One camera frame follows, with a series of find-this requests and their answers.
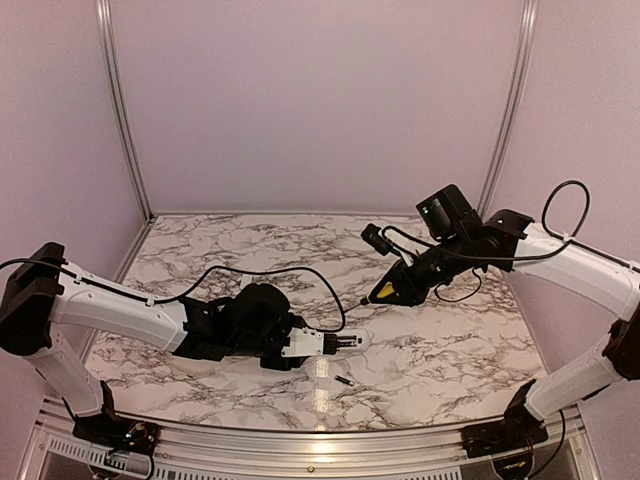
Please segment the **yellow handled screwdriver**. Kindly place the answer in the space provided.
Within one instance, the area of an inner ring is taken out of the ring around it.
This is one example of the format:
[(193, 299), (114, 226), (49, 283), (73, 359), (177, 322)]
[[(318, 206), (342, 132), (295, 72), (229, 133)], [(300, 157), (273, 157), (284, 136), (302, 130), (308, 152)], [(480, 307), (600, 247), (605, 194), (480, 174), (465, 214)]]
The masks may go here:
[(380, 296), (386, 296), (390, 293), (396, 292), (393, 284), (391, 282), (382, 282), (374, 287), (374, 289), (369, 292), (366, 296), (360, 299), (360, 304), (362, 306), (365, 305), (374, 305), (372, 303), (372, 295), (379, 294)]

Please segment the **white remote control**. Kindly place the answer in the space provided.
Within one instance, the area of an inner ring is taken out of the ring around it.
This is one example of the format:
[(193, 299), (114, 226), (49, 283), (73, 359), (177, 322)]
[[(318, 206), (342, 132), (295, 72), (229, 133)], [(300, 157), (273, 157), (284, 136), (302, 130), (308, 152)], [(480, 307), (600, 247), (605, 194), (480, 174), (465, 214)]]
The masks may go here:
[(366, 351), (371, 336), (364, 330), (353, 330), (341, 333), (325, 333), (323, 335), (323, 355), (336, 355), (342, 352)]

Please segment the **white battery cover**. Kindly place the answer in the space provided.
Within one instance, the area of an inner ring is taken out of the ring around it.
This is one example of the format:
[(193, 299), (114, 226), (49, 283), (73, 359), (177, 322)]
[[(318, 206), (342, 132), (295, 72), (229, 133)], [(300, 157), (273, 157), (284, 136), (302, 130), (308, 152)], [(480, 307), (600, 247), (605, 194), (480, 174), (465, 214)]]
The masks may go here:
[(243, 274), (240, 280), (240, 288), (245, 288), (247, 285), (253, 282), (254, 276), (250, 274)]

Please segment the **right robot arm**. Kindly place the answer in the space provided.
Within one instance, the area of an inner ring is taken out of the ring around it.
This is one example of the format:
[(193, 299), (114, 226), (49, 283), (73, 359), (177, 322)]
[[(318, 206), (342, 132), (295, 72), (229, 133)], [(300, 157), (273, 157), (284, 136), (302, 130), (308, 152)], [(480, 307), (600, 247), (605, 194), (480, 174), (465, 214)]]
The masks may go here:
[(495, 438), (515, 448), (535, 425), (578, 400), (639, 377), (639, 267), (553, 232), (545, 222), (513, 210), (482, 220), (450, 184), (416, 206), (432, 241), (417, 254), (369, 224), (361, 236), (379, 254), (398, 261), (363, 298), (365, 304), (413, 307), (428, 293), (468, 270), (490, 266), (520, 272), (589, 299), (616, 317), (609, 332), (585, 353), (521, 387), (506, 408)]

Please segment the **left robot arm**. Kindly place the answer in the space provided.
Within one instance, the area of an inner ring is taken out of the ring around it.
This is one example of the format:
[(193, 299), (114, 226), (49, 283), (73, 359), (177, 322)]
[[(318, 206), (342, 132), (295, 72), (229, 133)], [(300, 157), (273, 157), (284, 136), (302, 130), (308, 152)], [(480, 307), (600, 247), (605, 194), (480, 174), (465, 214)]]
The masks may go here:
[(106, 445), (125, 438), (110, 388), (84, 366), (66, 325), (114, 333), (174, 356), (220, 361), (256, 357), (263, 368), (288, 371), (323, 351), (324, 334), (293, 314), (286, 296), (249, 284), (234, 297), (210, 301), (185, 294), (162, 299), (126, 289), (70, 263), (47, 243), (11, 268), (1, 299), (1, 348), (26, 359), (58, 393), (72, 419)]

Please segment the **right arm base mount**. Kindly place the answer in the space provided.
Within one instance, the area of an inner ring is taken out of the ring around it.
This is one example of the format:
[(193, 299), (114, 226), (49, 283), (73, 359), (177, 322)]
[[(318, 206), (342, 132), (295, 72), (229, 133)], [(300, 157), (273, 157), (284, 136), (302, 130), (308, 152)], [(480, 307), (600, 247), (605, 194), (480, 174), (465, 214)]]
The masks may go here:
[(466, 426), (461, 437), (467, 456), (478, 458), (531, 447), (547, 441), (549, 435), (543, 423), (502, 419)]

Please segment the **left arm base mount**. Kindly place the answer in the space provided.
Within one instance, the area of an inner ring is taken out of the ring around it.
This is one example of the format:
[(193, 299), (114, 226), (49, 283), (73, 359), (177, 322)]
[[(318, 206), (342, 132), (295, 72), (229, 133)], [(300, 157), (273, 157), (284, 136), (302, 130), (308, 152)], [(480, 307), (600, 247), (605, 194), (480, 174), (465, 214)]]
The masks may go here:
[(116, 420), (80, 417), (75, 421), (73, 435), (81, 440), (108, 447), (115, 452), (152, 455), (159, 439), (160, 426), (153, 422), (128, 417)]

